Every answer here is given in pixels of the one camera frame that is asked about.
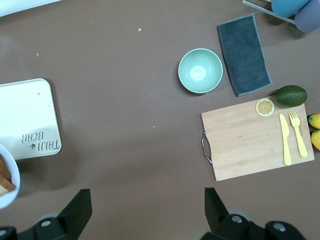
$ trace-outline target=white tray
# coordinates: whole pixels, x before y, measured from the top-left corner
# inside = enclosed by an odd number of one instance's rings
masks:
[[[0,85],[0,144],[15,160],[57,154],[62,147],[49,83]]]

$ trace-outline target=cutting board handle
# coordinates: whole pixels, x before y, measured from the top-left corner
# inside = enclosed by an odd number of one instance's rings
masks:
[[[210,164],[212,164],[211,158],[207,156],[206,151],[205,151],[204,139],[208,140],[205,131],[203,131],[203,135],[202,135],[202,139],[201,139],[201,145],[202,145],[203,154],[204,154],[205,158],[209,161]]]

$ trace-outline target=bowl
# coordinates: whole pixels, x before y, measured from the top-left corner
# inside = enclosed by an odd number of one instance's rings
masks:
[[[182,85],[196,94],[213,90],[221,81],[223,66],[220,58],[211,50],[197,48],[181,59],[178,75]]]
[[[0,144],[1,159],[6,166],[7,171],[11,175],[11,182],[15,185],[15,189],[0,196],[0,209],[9,206],[17,197],[20,189],[20,172],[16,161],[12,155]]]

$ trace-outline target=knife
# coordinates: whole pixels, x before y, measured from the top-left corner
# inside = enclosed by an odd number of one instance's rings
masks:
[[[281,129],[282,129],[282,139],[283,139],[283,162],[284,165],[290,166],[291,165],[291,156],[290,156],[290,150],[288,145],[288,136],[289,136],[289,126],[287,123],[287,120],[285,119],[285,116],[283,114],[279,115],[280,123],[281,123]]]

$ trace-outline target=knife handle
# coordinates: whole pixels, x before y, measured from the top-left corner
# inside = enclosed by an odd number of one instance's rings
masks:
[[[304,141],[302,140],[302,137],[300,135],[299,128],[295,127],[294,131],[295,131],[296,141],[298,143],[300,157],[305,158],[308,156],[308,152],[304,144]]]
[[[290,166],[292,163],[287,138],[283,139],[283,162],[286,166]]]

